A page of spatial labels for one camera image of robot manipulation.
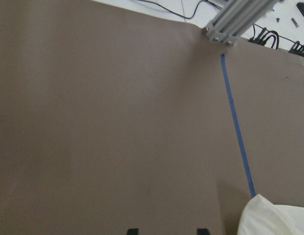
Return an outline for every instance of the blue tape strip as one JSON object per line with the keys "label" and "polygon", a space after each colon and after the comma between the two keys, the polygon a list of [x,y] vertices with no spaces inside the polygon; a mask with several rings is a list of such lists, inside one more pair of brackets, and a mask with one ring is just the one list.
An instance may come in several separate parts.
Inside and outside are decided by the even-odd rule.
{"label": "blue tape strip", "polygon": [[248,180],[248,184],[249,184],[250,194],[251,194],[251,197],[254,197],[255,196],[255,190],[254,190],[254,186],[253,186],[252,176],[251,176],[251,172],[250,172],[250,168],[249,168],[249,163],[248,163],[248,159],[247,159],[247,155],[246,155],[244,142],[242,140],[242,136],[241,136],[241,132],[240,132],[240,127],[239,127],[238,117],[237,117],[237,113],[236,113],[236,109],[235,109],[235,104],[234,104],[234,100],[233,100],[232,94],[231,94],[231,89],[230,89],[230,84],[229,84],[227,69],[226,69],[225,54],[221,55],[221,63],[222,63],[222,70],[223,70],[224,81],[225,81],[225,86],[226,86],[226,90],[227,90],[229,105],[230,105],[230,109],[231,109],[232,119],[234,121],[235,130],[236,130],[237,139],[238,139],[238,144],[239,144],[239,148],[240,148],[240,152],[241,152],[241,158],[242,158],[242,161],[243,161],[243,164],[244,164],[244,167],[245,167],[245,172],[246,172],[246,176],[247,176],[247,180]]}

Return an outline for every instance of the white cloth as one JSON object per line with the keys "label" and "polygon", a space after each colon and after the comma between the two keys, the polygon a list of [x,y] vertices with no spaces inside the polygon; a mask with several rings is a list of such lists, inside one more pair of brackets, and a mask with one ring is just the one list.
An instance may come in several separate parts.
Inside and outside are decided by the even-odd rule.
{"label": "white cloth", "polygon": [[242,212],[237,235],[304,235],[304,208],[274,205],[259,194]]}

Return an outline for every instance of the white tile floor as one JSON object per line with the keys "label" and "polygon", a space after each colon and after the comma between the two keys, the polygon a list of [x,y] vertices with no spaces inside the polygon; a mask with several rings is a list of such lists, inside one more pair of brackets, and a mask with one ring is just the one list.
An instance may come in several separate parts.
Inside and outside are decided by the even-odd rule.
{"label": "white tile floor", "polygon": [[[158,18],[168,19],[178,22],[186,22],[195,24],[200,28],[205,27],[205,25],[214,18],[217,14],[218,9],[214,8],[207,2],[202,2],[198,10],[191,20],[185,20],[179,16],[167,12],[166,10],[160,8],[157,5],[139,2],[137,0],[94,0],[97,2],[102,2],[105,4],[113,5],[116,7],[121,7],[124,9],[141,12],[147,15],[155,16]],[[155,1],[174,12],[182,14],[184,16],[190,17],[199,2],[199,0],[152,0]],[[226,4],[225,0],[211,0],[219,6],[224,6]],[[267,27],[269,30],[275,30],[279,35],[290,38],[293,41],[300,41],[304,44],[304,18],[300,11],[297,9],[296,4],[298,2],[304,2],[304,0],[284,0],[284,2],[278,2],[274,6],[274,11],[267,12],[266,15],[261,17],[256,23],[260,26]],[[291,21],[291,18],[299,23],[300,27],[296,28]],[[256,27],[257,34],[261,29]],[[248,29],[242,37],[250,38],[253,36],[253,28]],[[280,39],[279,48],[289,50],[293,43]]]}

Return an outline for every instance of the cable bundle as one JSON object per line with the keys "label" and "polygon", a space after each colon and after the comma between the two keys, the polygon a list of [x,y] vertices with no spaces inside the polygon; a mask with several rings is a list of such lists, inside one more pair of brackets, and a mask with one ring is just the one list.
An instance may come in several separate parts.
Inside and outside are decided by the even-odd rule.
{"label": "cable bundle", "polygon": [[299,41],[296,41],[289,50],[289,53],[304,57],[304,45],[301,45]]}
{"label": "cable bundle", "polygon": [[270,38],[273,38],[273,43],[272,43],[271,48],[273,48],[275,43],[276,43],[275,49],[278,50],[278,48],[279,48],[279,34],[276,31],[268,31],[266,28],[263,28],[262,31],[259,33],[259,35],[256,38],[254,38],[255,37],[254,26],[253,26],[253,30],[254,30],[254,35],[253,35],[252,38],[250,38],[248,40],[249,42],[264,46]]}

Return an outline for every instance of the blue tape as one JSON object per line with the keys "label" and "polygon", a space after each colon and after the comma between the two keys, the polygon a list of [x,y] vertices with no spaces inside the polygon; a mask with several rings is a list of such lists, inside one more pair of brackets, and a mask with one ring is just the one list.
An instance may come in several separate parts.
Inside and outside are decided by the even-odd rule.
{"label": "blue tape", "polygon": [[239,144],[239,148],[240,148],[241,158],[242,158],[242,161],[243,161],[243,164],[244,164],[244,167],[245,167],[245,172],[246,172],[246,177],[247,177],[247,181],[248,181],[248,184],[249,184],[250,194],[251,194],[251,197],[254,197],[255,196],[255,190],[254,190],[254,186],[253,186],[252,176],[251,176],[251,172],[250,172],[250,168],[249,168],[249,163],[248,163],[248,159],[247,159],[247,155],[246,155],[244,142],[242,140],[242,136],[241,136],[241,132],[240,132],[240,127],[239,127],[238,117],[237,117],[237,113],[236,113],[236,109],[235,109],[235,104],[234,104],[234,100],[233,100],[232,94],[231,94],[231,89],[230,89],[230,84],[229,84],[228,74],[227,74],[227,69],[226,69],[225,54],[221,55],[221,63],[222,63],[222,70],[223,70],[224,81],[225,81],[225,86],[226,86],[226,90],[227,90],[229,105],[230,105],[230,109],[231,109],[232,119],[234,121],[235,130],[236,130],[237,139],[238,139],[238,144]]}

